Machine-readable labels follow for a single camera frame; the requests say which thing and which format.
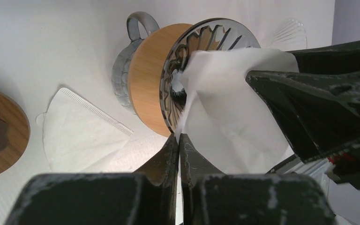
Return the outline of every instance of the white table surface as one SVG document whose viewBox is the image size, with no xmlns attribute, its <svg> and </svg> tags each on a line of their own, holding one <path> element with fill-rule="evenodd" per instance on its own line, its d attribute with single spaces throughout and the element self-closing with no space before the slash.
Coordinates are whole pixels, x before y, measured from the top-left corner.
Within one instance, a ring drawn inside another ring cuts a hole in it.
<svg viewBox="0 0 360 225">
<path fill-rule="evenodd" d="M 124 155 L 148 158 L 165 142 L 113 94 L 111 69 L 129 44 L 125 22 L 132 12 L 150 13 L 161 27 L 226 17 L 245 24 L 258 39 L 293 17 L 304 24 L 313 48 L 331 44 L 334 5 L 335 0 L 0 0 L 0 91 L 23 108 L 31 127 L 25 153 L 0 174 L 0 224 L 26 181 L 50 171 L 35 118 L 61 85 L 135 132 Z M 118 160 L 112 170 L 138 166 Z"/>
</svg>

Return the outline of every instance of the white backdrop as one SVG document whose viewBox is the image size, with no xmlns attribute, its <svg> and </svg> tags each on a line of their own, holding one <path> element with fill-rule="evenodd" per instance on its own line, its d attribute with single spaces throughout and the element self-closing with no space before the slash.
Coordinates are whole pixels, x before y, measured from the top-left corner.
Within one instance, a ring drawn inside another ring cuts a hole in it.
<svg viewBox="0 0 360 225">
<path fill-rule="evenodd" d="M 259 38 L 281 21 L 294 17 L 305 26 L 309 48 L 331 44 L 335 0 L 0 0 L 0 91 L 26 112 L 31 137 L 24 155 L 0 174 L 0 224 L 22 186 L 50 171 L 43 151 L 42 129 L 35 118 L 45 112 L 59 85 L 132 129 L 127 145 L 134 157 L 154 155 L 165 138 L 151 132 L 123 109 L 111 86 L 111 69 L 129 44 L 126 18 L 150 13 L 161 27 L 226 17 L 245 24 Z M 118 160 L 113 171 L 139 165 Z"/>
</svg>

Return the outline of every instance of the folded paper filter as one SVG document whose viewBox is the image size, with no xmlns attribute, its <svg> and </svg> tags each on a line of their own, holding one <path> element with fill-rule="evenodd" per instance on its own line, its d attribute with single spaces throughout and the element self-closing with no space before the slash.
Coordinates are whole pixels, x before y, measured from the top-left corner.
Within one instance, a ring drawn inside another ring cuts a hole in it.
<svg viewBox="0 0 360 225">
<path fill-rule="evenodd" d="M 195 52 L 180 82 L 187 102 L 176 136 L 225 173 L 266 173 L 293 154 L 270 110 L 246 83 L 251 70 L 298 72 L 295 57 L 276 49 Z"/>
<path fill-rule="evenodd" d="M 52 172 L 107 172 L 132 131 L 67 88 L 44 115 L 44 149 Z"/>
</svg>

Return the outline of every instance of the glass handle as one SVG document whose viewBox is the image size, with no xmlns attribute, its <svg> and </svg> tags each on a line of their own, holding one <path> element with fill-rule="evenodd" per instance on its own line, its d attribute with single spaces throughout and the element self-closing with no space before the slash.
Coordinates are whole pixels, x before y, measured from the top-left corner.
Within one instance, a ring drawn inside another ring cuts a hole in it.
<svg viewBox="0 0 360 225">
<path fill-rule="evenodd" d="M 147 35 L 159 30 L 157 21 L 155 21 L 150 14 L 146 12 L 134 12 L 130 14 L 126 21 L 127 34 L 132 42 L 141 39 L 138 22 L 143 25 Z"/>
</svg>

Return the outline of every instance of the wooden ring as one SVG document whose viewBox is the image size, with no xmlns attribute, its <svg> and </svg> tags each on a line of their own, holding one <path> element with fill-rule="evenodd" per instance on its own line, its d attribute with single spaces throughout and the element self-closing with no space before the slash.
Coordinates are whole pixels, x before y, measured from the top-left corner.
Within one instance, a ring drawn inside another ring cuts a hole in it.
<svg viewBox="0 0 360 225">
<path fill-rule="evenodd" d="M 30 125 L 21 107 L 0 93 L 0 173 L 23 155 L 30 138 Z"/>
<path fill-rule="evenodd" d="M 166 137 L 171 132 L 159 99 L 162 69 L 177 39 L 191 26 L 177 23 L 155 31 L 139 45 L 129 67 L 127 89 L 135 113 L 146 126 Z"/>
</svg>

